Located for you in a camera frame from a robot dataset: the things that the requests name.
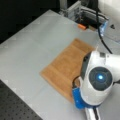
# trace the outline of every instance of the wooden board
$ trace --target wooden board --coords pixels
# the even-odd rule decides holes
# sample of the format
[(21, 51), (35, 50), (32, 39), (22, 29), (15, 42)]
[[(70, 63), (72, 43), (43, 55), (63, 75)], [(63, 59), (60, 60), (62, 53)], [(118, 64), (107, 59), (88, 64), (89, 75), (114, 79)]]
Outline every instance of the wooden board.
[(40, 75), (70, 102), (72, 98), (72, 81), (80, 75), (84, 56), (93, 47), (75, 39), (56, 59), (44, 68)]

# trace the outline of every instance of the background wall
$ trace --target background wall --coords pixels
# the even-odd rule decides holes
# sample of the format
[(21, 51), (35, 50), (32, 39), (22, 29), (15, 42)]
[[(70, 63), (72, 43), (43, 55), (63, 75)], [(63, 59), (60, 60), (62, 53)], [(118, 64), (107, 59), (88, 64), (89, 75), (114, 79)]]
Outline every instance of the background wall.
[(59, 11), (59, 0), (0, 0), (0, 43), (48, 9)]
[(99, 8), (120, 23), (120, 0), (99, 0)]

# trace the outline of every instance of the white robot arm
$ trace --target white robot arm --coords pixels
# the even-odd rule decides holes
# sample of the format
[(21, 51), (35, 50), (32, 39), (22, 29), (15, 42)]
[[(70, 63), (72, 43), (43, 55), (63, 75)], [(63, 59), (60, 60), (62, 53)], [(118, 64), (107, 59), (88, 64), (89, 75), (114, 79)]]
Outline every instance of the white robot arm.
[(82, 99), (100, 105), (109, 95), (113, 83), (120, 79), (120, 56), (93, 51), (84, 58), (81, 70)]
[(85, 109), (88, 120), (100, 120), (98, 107), (120, 80), (120, 56), (93, 51), (84, 57), (80, 88), (73, 87), (76, 107)]

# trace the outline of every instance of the wire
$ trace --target wire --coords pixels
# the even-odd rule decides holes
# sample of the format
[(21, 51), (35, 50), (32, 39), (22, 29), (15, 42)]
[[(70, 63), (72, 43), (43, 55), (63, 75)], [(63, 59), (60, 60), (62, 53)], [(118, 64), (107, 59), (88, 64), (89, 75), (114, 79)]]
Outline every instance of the wire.
[[(86, 12), (90, 12), (90, 13), (93, 13), (93, 14), (95, 14), (95, 15), (96, 15), (96, 13), (95, 13), (95, 12), (93, 12), (93, 11), (90, 11), (90, 10), (85, 10), (85, 9), (81, 9), (81, 10), (86, 11)], [(100, 16), (100, 17), (104, 18), (105, 20), (108, 20), (108, 18), (106, 18), (104, 15), (98, 14), (98, 16)]]
[(77, 80), (79, 76), (75, 77), (72, 81), (72, 88), (76, 88), (77, 86), (75, 85), (75, 81)]
[(99, 15), (98, 15), (98, 0), (95, 0), (96, 2), (96, 21), (97, 21), (97, 27), (98, 27), (98, 35), (99, 35), (99, 38), (102, 42), (102, 44), (104, 45), (104, 47), (109, 51), (109, 53), (112, 54), (112, 51), (109, 49), (109, 47), (106, 45), (106, 43), (104, 42), (102, 36), (101, 36), (101, 33), (100, 33), (100, 28), (99, 28)]

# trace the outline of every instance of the white table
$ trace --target white table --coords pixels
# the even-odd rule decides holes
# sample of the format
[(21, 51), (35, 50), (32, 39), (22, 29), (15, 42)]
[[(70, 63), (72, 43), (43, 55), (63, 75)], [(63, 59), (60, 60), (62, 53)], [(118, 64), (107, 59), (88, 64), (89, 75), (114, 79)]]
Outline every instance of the white table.
[[(99, 50), (106, 52), (96, 32), (82, 31), (51, 10), (0, 45), (0, 79), (43, 120), (86, 120), (84, 110), (76, 109), (39, 75), (74, 38), (93, 46), (99, 43)], [(120, 54), (119, 44), (104, 39)], [(100, 107), (102, 120), (119, 120), (119, 91), (120, 86), (115, 85)]]

